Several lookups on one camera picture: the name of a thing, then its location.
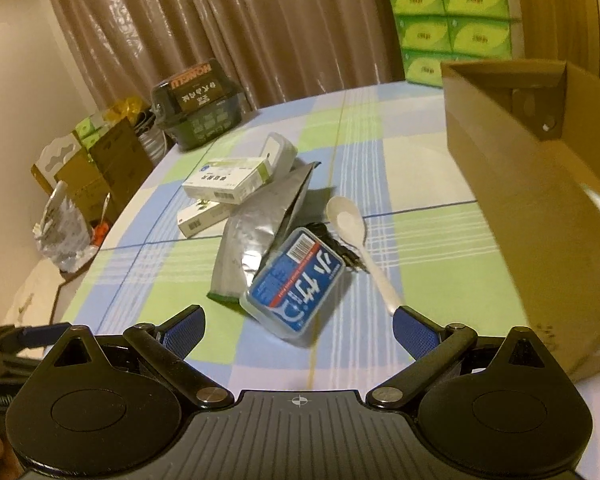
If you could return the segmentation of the black hair clip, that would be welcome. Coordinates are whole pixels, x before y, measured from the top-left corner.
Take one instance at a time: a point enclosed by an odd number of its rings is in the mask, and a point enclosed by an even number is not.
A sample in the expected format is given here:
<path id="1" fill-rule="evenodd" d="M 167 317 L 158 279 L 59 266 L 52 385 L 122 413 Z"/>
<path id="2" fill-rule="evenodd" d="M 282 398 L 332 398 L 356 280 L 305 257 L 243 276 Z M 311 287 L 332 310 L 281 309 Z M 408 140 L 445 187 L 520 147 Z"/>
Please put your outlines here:
<path id="1" fill-rule="evenodd" d="M 360 256 L 346 245 L 338 242 L 338 240 L 336 240 L 336 238 L 329 231 L 325 223 L 310 222 L 304 227 L 317 236 L 329 248 L 332 248 L 332 250 L 338 254 L 338 256 L 344 261 L 349 269 L 367 272 L 367 268 Z"/>

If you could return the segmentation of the crumpled plastic bag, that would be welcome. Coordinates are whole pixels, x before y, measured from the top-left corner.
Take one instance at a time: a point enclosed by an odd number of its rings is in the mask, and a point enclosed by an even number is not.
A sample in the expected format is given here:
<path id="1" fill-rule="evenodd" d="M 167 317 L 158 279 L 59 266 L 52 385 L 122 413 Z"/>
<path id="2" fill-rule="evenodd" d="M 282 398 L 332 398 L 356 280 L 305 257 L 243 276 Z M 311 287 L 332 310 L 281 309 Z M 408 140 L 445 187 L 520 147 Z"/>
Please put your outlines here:
<path id="1" fill-rule="evenodd" d="M 32 232 L 40 254 L 61 273 L 78 273 L 98 252 L 92 244 L 92 228 L 73 203 L 64 181 L 56 184 Z"/>

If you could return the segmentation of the small white plastic case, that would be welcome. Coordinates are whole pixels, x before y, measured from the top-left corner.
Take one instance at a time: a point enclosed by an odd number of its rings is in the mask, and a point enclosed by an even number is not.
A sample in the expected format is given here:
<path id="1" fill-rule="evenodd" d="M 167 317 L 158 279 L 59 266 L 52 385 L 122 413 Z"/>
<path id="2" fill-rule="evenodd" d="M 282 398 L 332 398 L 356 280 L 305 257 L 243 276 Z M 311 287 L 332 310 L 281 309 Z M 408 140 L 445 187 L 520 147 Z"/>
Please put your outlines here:
<path id="1" fill-rule="evenodd" d="M 271 180 L 286 176 L 294 166 L 298 151 L 294 144 L 277 132 L 271 132 L 266 138 L 260 156 L 264 157 L 271 167 Z"/>

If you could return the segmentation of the brown curtain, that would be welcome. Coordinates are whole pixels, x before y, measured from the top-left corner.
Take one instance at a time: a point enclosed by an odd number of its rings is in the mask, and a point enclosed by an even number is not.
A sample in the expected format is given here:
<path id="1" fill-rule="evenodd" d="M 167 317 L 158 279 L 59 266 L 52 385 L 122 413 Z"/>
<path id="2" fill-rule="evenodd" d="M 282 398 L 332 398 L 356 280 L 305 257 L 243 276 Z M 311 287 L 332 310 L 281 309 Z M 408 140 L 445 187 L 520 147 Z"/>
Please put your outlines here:
<path id="1" fill-rule="evenodd" d="M 402 78 L 389 0 L 50 0 L 99 105 L 215 58 L 254 108 Z"/>

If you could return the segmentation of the white bucket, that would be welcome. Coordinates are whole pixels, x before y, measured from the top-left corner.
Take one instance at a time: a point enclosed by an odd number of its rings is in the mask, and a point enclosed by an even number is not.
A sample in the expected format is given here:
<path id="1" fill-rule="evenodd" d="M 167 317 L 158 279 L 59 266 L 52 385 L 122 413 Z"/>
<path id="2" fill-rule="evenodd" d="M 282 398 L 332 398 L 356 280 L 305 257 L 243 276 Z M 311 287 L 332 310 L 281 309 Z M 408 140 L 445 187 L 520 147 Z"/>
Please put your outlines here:
<path id="1" fill-rule="evenodd" d="M 134 126 L 137 139 L 154 166 L 164 159 L 170 150 L 170 140 L 156 123 L 154 112 L 142 110 Z"/>

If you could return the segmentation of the white carved chair back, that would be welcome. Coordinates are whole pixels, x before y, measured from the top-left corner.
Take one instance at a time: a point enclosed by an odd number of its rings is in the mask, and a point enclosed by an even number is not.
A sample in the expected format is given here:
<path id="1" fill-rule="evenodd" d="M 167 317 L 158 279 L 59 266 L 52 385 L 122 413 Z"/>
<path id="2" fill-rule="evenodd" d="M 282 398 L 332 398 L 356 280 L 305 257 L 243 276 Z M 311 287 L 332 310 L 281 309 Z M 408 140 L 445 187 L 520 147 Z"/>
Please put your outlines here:
<path id="1" fill-rule="evenodd" d="M 56 186 L 56 174 L 82 148 L 74 132 L 58 136 L 42 149 L 38 160 L 31 166 L 31 174 L 42 190 L 50 195 Z"/>

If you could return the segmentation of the wooden door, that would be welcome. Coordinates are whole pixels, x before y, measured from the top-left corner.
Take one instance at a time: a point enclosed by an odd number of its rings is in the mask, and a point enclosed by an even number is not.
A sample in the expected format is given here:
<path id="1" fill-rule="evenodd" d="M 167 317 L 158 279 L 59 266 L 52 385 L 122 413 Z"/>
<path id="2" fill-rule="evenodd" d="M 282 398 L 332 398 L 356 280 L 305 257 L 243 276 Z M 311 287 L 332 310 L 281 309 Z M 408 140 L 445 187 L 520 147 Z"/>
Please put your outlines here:
<path id="1" fill-rule="evenodd" d="M 600 74 L 598 0 L 519 0 L 527 58 L 568 61 Z"/>

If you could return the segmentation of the white medicine box bottom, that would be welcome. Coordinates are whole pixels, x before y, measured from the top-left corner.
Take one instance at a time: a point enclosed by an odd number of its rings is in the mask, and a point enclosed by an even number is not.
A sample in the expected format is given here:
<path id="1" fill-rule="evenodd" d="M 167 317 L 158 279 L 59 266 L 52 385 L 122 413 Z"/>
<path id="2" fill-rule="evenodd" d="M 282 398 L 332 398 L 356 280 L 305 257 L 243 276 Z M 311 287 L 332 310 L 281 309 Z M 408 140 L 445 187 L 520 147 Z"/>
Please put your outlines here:
<path id="1" fill-rule="evenodd" d="M 178 212 L 176 224 L 186 238 L 193 237 L 228 218 L 234 208 L 235 206 L 232 204 L 195 200 L 191 205 Z"/>

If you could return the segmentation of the brown cardboard box background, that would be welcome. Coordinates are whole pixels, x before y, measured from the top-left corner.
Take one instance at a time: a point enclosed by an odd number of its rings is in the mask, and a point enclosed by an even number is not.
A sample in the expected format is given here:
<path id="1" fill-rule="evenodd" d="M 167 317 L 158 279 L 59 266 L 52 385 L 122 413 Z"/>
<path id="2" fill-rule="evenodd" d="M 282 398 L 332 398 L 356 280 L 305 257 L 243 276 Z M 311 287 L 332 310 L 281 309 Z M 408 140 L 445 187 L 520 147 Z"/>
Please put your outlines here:
<path id="1" fill-rule="evenodd" d="M 68 185 L 68 195 L 87 223 L 100 219 L 105 198 L 110 195 L 105 218 L 115 222 L 153 169 L 143 145 L 124 118 L 89 151 L 77 151 L 55 178 Z"/>

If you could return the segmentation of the blue label plastic container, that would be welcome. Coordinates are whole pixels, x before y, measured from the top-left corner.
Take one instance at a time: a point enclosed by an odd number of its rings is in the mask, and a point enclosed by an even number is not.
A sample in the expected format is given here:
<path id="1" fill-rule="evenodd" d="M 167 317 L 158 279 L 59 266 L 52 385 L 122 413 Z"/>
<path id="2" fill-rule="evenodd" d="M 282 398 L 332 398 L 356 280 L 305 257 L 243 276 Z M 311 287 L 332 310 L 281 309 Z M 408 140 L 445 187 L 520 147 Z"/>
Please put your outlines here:
<path id="1" fill-rule="evenodd" d="M 305 347 L 349 273 L 332 248 L 300 226 L 268 258 L 239 305 L 273 336 Z"/>

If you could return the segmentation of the green tissue pack stack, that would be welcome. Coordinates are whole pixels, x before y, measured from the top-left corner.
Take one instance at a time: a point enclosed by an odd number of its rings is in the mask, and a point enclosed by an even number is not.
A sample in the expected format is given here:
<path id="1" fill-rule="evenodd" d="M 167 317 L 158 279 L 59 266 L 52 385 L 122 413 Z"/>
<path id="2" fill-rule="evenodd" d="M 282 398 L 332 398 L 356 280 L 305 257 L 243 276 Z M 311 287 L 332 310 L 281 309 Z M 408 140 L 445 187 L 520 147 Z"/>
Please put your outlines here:
<path id="1" fill-rule="evenodd" d="M 524 56 L 519 0 L 390 0 L 404 78 L 442 86 L 441 64 Z"/>

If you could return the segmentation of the white plastic spoon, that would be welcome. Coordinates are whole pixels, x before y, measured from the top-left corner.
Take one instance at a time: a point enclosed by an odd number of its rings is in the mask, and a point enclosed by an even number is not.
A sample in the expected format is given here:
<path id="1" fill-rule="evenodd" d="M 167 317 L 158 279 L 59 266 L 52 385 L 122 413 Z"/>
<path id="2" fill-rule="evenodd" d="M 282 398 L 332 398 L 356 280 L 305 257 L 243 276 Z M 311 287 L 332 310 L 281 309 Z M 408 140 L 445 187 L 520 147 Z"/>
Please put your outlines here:
<path id="1" fill-rule="evenodd" d="M 398 310 L 401 298 L 392 286 L 387 275 L 375 262 L 365 247 L 366 224 L 358 206 L 343 196 L 332 196 L 326 205 L 326 217 L 334 226 L 339 237 L 354 247 L 377 286 L 382 300 L 390 315 Z"/>

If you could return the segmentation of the open cardboard box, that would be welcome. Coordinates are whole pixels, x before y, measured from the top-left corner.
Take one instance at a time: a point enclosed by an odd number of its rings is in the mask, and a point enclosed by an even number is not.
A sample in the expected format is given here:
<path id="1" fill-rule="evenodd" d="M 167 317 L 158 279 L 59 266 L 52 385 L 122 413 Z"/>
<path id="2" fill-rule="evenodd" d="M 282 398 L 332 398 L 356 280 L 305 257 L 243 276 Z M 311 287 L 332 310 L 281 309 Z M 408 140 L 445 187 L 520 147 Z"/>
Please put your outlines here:
<path id="1" fill-rule="evenodd" d="M 442 79 L 449 151 L 530 325 L 571 379 L 600 373 L 600 78 L 513 60 Z"/>

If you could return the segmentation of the silver foil pouch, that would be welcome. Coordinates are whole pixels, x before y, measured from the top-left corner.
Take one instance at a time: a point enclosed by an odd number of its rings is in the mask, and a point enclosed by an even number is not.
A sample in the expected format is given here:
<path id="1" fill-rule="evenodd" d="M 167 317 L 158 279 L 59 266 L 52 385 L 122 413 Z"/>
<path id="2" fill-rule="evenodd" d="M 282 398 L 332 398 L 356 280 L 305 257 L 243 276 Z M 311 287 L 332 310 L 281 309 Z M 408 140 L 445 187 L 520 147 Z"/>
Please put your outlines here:
<path id="1" fill-rule="evenodd" d="M 229 306 L 238 304 L 271 250 L 289 234 L 318 166 L 318 162 L 309 162 L 291 170 L 234 209 L 216 254 L 209 299 Z"/>

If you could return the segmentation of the green tissue packs left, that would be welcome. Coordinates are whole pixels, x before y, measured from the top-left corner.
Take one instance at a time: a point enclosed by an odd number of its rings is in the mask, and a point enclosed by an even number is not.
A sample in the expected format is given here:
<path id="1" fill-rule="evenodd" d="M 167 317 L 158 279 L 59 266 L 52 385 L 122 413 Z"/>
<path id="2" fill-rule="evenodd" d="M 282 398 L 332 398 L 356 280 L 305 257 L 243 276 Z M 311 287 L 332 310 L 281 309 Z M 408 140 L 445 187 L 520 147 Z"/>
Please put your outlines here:
<path id="1" fill-rule="evenodd" d="M 91 151 L 92 147 L 102 138 L 111 128 L 110 122 L 100 113 L 91 114 L 81 120 L 74 128 L 74 134 L 80 144 Z"/>

